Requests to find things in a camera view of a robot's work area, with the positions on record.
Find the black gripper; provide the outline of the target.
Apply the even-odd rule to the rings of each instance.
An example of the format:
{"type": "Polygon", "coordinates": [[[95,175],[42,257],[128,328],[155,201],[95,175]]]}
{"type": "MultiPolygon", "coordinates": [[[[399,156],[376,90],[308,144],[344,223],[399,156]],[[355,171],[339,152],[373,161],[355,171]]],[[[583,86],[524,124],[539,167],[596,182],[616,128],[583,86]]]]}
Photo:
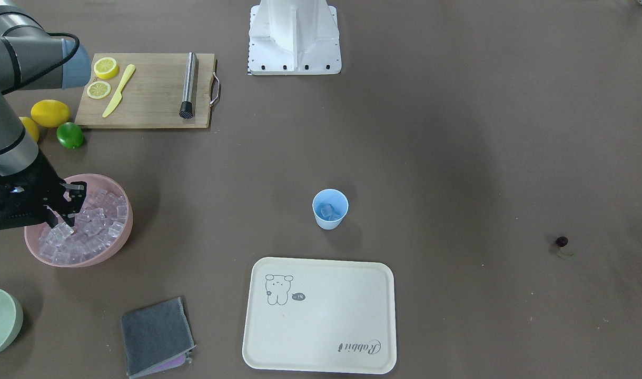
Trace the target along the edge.
{"type": "Polygon", "coordinates": [[[0,174],[0,230],[42,223],[54,227],[58,217],[73,228],[86,196],[87,182],[66,182],[39,153],[19,173],[0,174]]]}

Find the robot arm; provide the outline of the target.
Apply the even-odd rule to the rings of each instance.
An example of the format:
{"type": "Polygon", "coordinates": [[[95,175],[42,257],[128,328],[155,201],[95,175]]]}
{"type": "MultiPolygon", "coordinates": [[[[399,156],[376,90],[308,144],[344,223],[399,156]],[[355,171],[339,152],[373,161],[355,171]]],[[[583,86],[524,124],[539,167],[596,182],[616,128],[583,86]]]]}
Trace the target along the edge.
{"type": "Polygon", "coordinates": [[[66,182],[5,95],[18,89],[82,88],[91,60],[78,37],[49,33],[22,8],[0,1],[0,230],[60,221],[74,225],[86,182],[66,182]]]}

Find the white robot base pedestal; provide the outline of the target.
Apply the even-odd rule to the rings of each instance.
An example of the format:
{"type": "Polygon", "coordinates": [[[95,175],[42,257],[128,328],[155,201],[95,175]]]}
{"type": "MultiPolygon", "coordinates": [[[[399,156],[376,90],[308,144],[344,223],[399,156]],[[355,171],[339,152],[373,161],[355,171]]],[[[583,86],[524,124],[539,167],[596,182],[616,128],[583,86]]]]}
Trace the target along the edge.
{"type": "Polygon", "coordinates": [[[249,16],[247,74],[342,71],[337,9],[326,1],[261,1],[249,16]]]}

